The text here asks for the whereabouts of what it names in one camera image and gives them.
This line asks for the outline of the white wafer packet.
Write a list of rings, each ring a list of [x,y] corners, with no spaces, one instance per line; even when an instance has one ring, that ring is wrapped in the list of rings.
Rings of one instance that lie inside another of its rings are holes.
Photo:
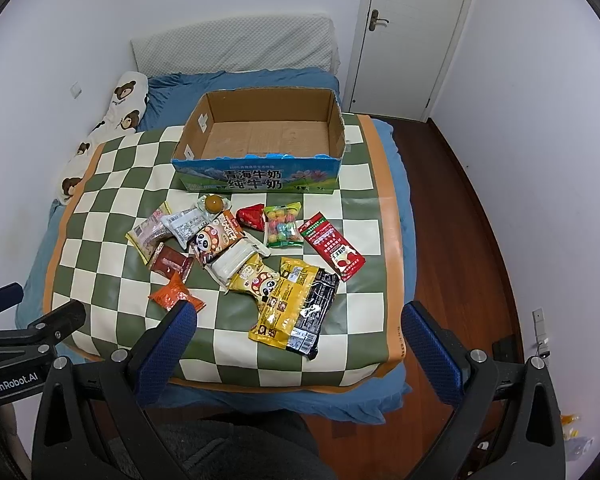
[[[228,292],[228,284],[230,284],[232,276],[254,254],[259,254],[262,258],[268,258],[272,252],[260,240],[256,240],[250,234],[246,234],[244,238],[226,248],[218,258],[206,264],[204,270],[220,286],[221,292]]]

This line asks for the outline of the cardboard milk box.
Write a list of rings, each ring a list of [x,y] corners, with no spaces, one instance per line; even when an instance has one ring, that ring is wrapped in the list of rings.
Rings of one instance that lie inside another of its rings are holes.
[[[330,89],[216,90],[189,115],[172,165],[190,192],[329,193],[345,150]]]

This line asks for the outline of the colourful candy bag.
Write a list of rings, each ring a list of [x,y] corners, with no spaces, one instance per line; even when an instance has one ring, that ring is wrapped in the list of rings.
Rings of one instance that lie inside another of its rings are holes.
[[[263,208],[266,246],[285,248],[302,245],[302,236],[298,231],[297,224],[300,210],[300,202]]]

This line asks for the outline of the yellow large snack bag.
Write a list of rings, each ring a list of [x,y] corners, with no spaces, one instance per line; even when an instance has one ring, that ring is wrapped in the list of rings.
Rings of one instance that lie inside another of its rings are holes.
[[[252,341],[277,349],[300,351],[300,344],[293,342],[292,338],[300,337],[296,325],[317,271],[317,266],[311,266],[301,259],[280,259],[279,279],[272,292],[265,297],[257,323],[249,332]]]

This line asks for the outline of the grey checkered pillow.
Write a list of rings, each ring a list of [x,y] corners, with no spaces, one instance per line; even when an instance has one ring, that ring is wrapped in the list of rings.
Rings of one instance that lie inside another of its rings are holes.
[[[133,38],[131,48],[147,76],[312,67],[335,75],[340,66],[335,25],[325,14],[222,18]]]

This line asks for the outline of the round jelly cup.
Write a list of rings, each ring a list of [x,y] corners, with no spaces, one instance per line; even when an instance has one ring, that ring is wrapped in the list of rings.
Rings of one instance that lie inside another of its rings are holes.
[[[196,207],[212,220],[221,212],[230,209],[230,200],[218,194],[201,195],[198,197]]]

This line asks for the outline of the white door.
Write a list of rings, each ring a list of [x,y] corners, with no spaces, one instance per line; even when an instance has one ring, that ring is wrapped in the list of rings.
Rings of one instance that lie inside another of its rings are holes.
[[[444,81],[471,0],[362,0],[343,103],[353,113],[420,120]],[[386,26],[368,30],[377,9]]]

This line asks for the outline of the dark red snack packet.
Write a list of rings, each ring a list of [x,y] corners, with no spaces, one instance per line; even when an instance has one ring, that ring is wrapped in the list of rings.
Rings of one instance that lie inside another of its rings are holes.
[[[194,258],[184,255],[167,244],[160,243],[149,260],[149,269],[170,280],[178,274],[183,283],[186,282],[194,265]]]

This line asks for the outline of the pink beige snack packet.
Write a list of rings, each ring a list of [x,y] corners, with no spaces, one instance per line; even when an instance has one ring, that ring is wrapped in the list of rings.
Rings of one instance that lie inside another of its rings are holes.
[[[171,213],[168,202],[163,202],[148,218],[125,233],[126,240],[137,250],[143,264],[148,264],[158,245],[171,236],[161,219]]]

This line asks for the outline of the red triangular snack packet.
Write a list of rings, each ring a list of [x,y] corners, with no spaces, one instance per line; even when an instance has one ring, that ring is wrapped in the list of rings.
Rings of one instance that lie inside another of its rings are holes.
[[[263,232],[265,226],[263,209],[263,204],[245,206],[236,211],[236,218],[245,228]]]

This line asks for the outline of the orange small snack packet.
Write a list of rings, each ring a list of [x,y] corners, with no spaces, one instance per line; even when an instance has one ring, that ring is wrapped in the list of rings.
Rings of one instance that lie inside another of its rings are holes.
[[[168,284],[162,286],[148,298],[163,307],[163,309],[171,310],[179,301],[185,301],[191,304],[194,309],[199,312],[206,303],[199,298],[194,297],[182,281],[181,277],[174,273]]]

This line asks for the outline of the orange panda snack packet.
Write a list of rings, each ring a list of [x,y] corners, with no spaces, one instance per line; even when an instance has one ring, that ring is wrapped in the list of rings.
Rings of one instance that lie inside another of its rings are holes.
[[[194,235],[188,250],[202,266],[206,266],[244,237],[234,214],[226,210]]]

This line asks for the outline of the white grey snack packet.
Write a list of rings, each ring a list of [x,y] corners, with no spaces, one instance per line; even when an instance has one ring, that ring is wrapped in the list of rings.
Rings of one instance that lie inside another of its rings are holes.
[[[176,214],[165,214],[160,221],[184,250],[194,236],[208,224],[206,214],[197,207]]]

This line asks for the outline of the green checkered mat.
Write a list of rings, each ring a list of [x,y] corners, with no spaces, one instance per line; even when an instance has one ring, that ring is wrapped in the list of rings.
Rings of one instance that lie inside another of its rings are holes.
[[[338,289],[317,341],[317,356],[253,341],[254,299],[222,292],[195,266],[187,286],[204,303],[192,341],[173,380],[189,388],[262,392],[308,389],[340,393],[387,375],[403,360],[400,329],[402,233],[388,158],[372,120],[347,115],[339,185],[329,194],[301,196],[301,215],[321,214],[364,257],[364,266]],[[164,317],[151,295],[166,284],[152,272],[128,233],[159,206],[187,209],[187,192],[170,161],[180,127],[138,132],[102,144],[74,188],[47,266],[42,308],[84,304],[83,326],[67,344],[90,360],[130,348]]]

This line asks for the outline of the white wall socket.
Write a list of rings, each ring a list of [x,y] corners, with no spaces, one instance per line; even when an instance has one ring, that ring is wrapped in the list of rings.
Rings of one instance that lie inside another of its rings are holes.
[[[81,88],[81,86],[77,82],[75,82],[71,86],[70,92],[71,92],[71,95],[72,95],[73,99],[77,99],[81,95],[81,93],[82,93],[82,88]]]

